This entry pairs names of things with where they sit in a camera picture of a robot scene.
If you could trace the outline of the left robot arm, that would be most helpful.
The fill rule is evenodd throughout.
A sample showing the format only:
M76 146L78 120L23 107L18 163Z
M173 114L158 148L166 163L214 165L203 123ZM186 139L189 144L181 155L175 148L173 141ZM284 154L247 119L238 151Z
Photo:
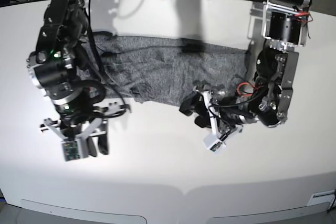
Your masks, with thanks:
M293 94L293 80L299 54L304 46L308 24L312 21L312 0L266 0L263 7L263 49L256 62L251 82L243 81L234 95L209 86L194 87L180 111L196 114L195 124L210 129L205 147L218 152L243 126L256 122L272 128L287 121Z

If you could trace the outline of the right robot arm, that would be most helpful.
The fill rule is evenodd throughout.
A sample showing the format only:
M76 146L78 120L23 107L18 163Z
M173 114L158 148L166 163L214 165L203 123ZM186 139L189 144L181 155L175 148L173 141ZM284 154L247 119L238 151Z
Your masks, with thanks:
M35 50L27 59L29 77L53 104L59 119L44 119L42 132L60 139L65 161L108 155L108 121L125 114L125 101L100 107L113 85L82 45L95 40L85 0L51 0Z

